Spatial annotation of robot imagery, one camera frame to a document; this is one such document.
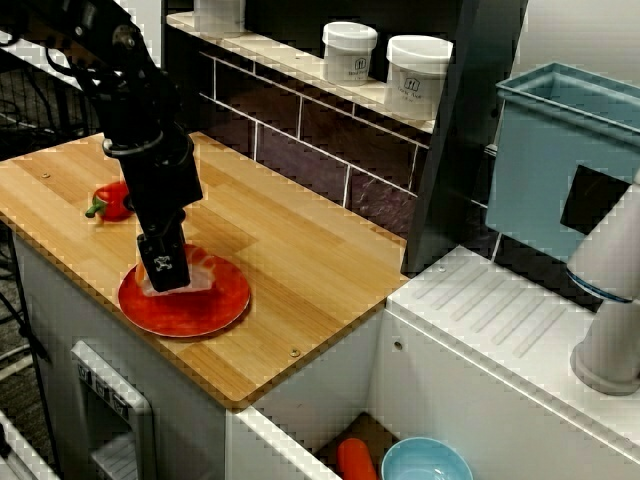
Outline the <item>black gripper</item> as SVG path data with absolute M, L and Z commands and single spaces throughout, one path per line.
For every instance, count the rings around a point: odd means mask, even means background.
M 120 163 L 144 233 L 137 237 L 144 267 L 139 285 L 158 293 L 188 286 L 184 235 L 167 232 L 181 224 L 185 207 L 203 198 L 193 141 L 181 130 L 167 130 L 153 142 L 136 146 L 105 139 L 103 150 Z

